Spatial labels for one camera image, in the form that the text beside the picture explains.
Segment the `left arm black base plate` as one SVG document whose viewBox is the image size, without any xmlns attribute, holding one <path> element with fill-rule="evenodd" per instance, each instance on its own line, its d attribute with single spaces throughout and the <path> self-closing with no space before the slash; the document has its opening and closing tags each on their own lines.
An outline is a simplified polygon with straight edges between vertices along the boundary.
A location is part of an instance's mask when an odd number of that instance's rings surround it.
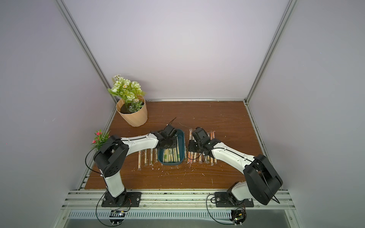
<svg viewBox="0 0 365 228">
<path fill-rule="evenodd" d="M 101 207 L 139 207 L 142 192 L 123 192 L 117 197 L 113 197 L 107 191 L 102 199 Z"/>
</svg>

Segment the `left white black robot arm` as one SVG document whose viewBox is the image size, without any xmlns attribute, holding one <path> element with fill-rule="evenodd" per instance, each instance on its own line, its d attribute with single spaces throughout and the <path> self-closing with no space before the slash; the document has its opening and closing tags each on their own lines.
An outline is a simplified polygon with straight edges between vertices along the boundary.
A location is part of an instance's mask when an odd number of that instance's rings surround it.
<svg viewBox="0 0 365 228">
<path fill-rule="evenodd" d="M 112 198 L 125 195 L 120 170 L 127 156 L 147 149 L 170 149 L 177 146 L 177 129 L 168 124 L 165 129 L 153 131 L 146 135 L 120 138 L 112 135 L 102 144 L 94 155 L 107 186 L 107 193 Z"/>
</svg>

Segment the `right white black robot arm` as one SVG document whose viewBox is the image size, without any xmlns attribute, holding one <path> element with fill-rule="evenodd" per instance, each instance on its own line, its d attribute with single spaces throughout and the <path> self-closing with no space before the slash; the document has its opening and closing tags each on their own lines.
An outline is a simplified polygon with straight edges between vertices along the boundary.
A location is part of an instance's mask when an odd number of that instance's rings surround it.
<svg viewBox="0 0 365 228">
<path fill-rule="evenodd" d="M 271 200 L 277 201 L 275 194 L 283 181 L 266 156 L 241 153 L 210 138 L 201 127 L 193 130 L 192 137 L 188 145 L 190 151 L 223 161 L 244 175 L 245 181 L 235 183 L 226 192 L 225 200 L 231 205 L 236 206 L 252 198 L 263 205 L 268 205 Z"/>
</svg>

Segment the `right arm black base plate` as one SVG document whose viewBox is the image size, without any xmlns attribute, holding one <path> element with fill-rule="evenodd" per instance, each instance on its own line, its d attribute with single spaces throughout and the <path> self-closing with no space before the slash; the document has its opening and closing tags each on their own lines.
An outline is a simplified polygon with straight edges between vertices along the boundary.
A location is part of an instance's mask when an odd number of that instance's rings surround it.
<svg viewBox="0 0 365 228">
<path fill-rule="evenodd" d="M 227 192 L 215 192 L 211 199 L 211 203 L 214 203 L 216 207 L 236 207 L 236 208 L 253 208 L 253 199 L 236 199 L 231 193 Z"/>
</svg>

